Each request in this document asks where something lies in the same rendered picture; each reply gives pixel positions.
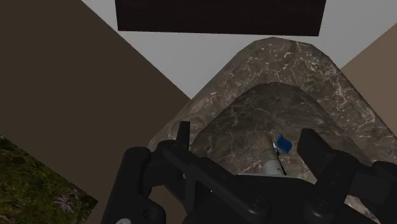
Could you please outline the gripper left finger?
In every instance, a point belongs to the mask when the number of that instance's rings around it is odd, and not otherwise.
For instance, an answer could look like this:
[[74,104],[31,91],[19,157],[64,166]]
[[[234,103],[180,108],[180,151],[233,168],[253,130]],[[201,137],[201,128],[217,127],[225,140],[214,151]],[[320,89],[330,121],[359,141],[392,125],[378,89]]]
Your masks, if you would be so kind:
[[175,140],[158,144],[155,151],[133,147],[125,151],[101,224],[166,224],[165,209],[149,198],[154,186],[164,185],[187,214],[183,224],[233,221],[266,224],[270,202],[257,190],[207,157],[189,151],[190,123],[179,124]]

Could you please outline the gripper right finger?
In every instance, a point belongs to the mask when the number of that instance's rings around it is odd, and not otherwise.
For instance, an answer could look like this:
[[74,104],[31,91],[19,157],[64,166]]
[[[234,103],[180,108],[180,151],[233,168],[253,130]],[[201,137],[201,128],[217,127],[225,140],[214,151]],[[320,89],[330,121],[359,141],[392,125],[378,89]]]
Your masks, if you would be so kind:
[[309,224],[372,224],[344,204],[348,195],[357,197],[380,224],[397,224],[396,164],[362,164],[353,155],[332,149],[307,128],[301,131],[297,152],[317,179],[303,206]]

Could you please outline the white tan tube blue tip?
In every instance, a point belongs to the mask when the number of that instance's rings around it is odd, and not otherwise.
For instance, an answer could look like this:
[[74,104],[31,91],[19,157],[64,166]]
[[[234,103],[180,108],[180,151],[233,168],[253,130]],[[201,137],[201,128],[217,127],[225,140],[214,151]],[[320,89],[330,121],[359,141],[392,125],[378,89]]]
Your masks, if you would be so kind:
[[264,133],[258,139],[258,148],[261,151],[263,172],[266,176],[288,176],[279,160],[279,150],[273,139]]

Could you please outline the brown marble toilet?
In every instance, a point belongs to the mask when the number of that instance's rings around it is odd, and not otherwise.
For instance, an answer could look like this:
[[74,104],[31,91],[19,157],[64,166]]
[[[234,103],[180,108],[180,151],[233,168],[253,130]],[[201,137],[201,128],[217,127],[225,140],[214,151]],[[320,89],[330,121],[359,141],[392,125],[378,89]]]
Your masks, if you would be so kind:
[[[189,151],[207,157],[259,191],[270,202],[266,224],[309,224],[305,199],[317,179],[297,152],[302,129],[312,129],[334,150],[362,164],[397,165],[397,136],[334,62],[316,47],[281,38],[241,50],[149,142],[175,140],[190,123]],[[288,176],[266,176],[258,139],[270,135]],[[344,202],[380,221],[357,197]]]

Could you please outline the green floral wall picture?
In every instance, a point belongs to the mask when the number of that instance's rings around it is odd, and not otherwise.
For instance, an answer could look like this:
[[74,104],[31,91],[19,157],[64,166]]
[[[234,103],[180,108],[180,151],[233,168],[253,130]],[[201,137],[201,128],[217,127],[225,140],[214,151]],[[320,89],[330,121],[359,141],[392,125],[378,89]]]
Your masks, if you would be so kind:
[[97,200],[0,136],[0,224],[84,224]]

